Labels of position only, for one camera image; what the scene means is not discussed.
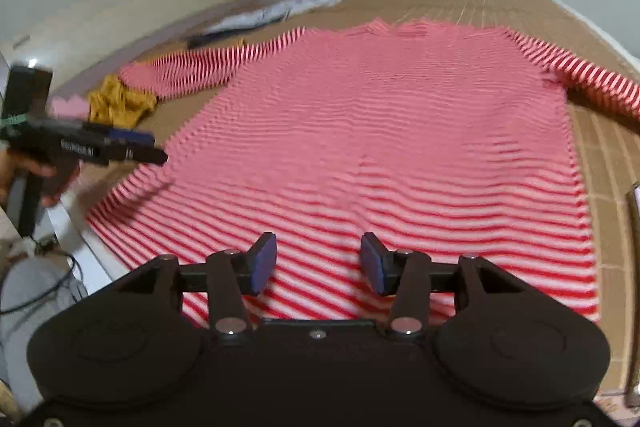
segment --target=metal bolt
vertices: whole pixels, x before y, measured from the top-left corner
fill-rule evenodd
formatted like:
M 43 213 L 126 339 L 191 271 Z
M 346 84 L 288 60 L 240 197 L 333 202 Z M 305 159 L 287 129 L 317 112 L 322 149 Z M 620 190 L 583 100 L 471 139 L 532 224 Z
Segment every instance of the metal bolt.
M 309 333 L 309 336 L 316 341 L 320 341 L 326 337 L 326 331 L 313 330 Z
M 237 335 L 246 329 L 246 322 L 237 317 L 225 317 L 216 322 L 216 329 L 225 335 Z
M 398 317 L 391 321 L 391 329 L 403 335 L 412 335 L 422 329 L 422 323 L 413 317 Z

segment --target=black robotic gripper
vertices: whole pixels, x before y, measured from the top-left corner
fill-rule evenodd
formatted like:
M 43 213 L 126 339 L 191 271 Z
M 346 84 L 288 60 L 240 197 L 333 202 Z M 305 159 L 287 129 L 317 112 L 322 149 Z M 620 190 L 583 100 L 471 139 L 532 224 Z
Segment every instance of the black robotic gripper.
M 373 233 L 360 255 L 373 289 L 396 296 L 383 324 L 252 327 L 242 295 L 267 285 L 273 233 L 204 264 L 146 263 L 34 334 L 45 402 L 21 425 L 615 425 L 592 402 L 609 364 L 596 325 L 480 257 L 432 263 Z M 180 313 L 183 292 L 207 293 L 208 330 Z M 455 295 L 439 328 L 433 292 Z

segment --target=bed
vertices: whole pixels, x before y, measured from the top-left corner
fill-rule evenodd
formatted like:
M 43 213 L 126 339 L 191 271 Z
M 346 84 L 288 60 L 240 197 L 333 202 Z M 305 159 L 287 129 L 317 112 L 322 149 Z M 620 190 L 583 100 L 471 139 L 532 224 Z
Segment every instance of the bed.
M 554 42 L 604 68 L 640 82 L 640 73 L 623 50 L 594 31 L 580 16 L 574 16 L 553 0 L 342 0 L 338 6 L 316 10 L 291 20 L 267 26 L 244 36 L 247 43 L 261 42 L 295 26 L 345 28 L 380 17 L 388 23 L 415 18 L 474 25 L 509 26 L 518 32 Z M 217 46 L 231 44 L 218 42 Z M 184 38 L 157 46 L 138 60 L 186 48 Z M 171 136 L 196 114 L 216 89 L 209 89 L 159 105 L 139 128 L 156 134 L 159 142 Z M 635 338 L 635 256 L 628 223 L 626 194 L 640 177 L 640 125 L 597 110 L 579 93 L 570 94 L 569 111 L 574 122 L 575 143 L 586 180 L 598 258 L 601 327 L 612 351 L 609 371 L 602 383 L 606 393 L 633 397 L 638 384 L 638 347 Z M 95 276 L 99 287 L 126 269 L 85 225 L 84 212 L 96 203 L 132 167 L 108 169 L 87 166 L 78 183 L 63 200 L 64 208 L 52 213 L 58 235 L 71 241 L 67 248 L 84 249 L 83 269 Z M 70 216 L 73 224 L 68 222 Z

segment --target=black cable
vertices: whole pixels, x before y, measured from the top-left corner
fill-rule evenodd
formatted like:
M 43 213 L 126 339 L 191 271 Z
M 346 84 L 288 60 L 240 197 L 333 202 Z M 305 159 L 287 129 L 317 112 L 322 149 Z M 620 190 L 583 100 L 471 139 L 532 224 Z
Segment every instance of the black cable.
M 61 252 L 61 254 L 64 255 L 66 258 L 71 259 L 71 268 L 69 268 L 68 272 L 66 272 L 60 278 L 60 280 L 56 282 L 46 292 L 41 293 L 40 295 L 38 295 L 37 297 L 34 297 L 33 299 L 29 299 L 27 302 L 23 302 L 22 304 L 14 306 L 13 308 L 9 308 L 7 310 L 0 310 L 0 317 L 2 315 L 8 315 L 11 313 L 19 312 L 20 310 L 28 308 L 29 306 L 43 300 L 47 295 L 50 295 L 54 291 L 57 291 L 60 288 L 60 286 L 62 286 L 66 282 L 66 280 L 71 279 L 71 276 L 73 275 L 73 272 L 76 269 L 76 266 L 78 265 L 78 261 L 76 261 L 76 258 L 70 253 Z

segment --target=person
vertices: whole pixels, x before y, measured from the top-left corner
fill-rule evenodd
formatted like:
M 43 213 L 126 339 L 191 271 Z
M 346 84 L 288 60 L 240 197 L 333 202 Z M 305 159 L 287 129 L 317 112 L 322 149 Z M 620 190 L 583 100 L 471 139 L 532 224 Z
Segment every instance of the person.
M 10 148 L 1 150 L 0 203 L 6 201 L 19 171 L 44 178 L 56 174 L 52 166 L 24 152 Z M 57 194 L 42 198 L 42 206 L 56 205 L 78 172 L 76 169 Z M 7 250 L 10 241 L 0 237 L 0 242 L 3 239 Z M 84 298 L 86 290 L 63 263 L 57 263 L 52 257 L 29 257 L 18 253 L 13 260 L 3 261 L 4 269 L 0 273 L 0 421 L 2 415 L 16 421 L 18 416 L 28 413 L 42 401 L 27 364 L 26 352 L 31 336 L 44 322 Z M 60 281 L 63 283 L 59 288 L 47 293 Z M 23 307 L 33 299 L 37 300 Z

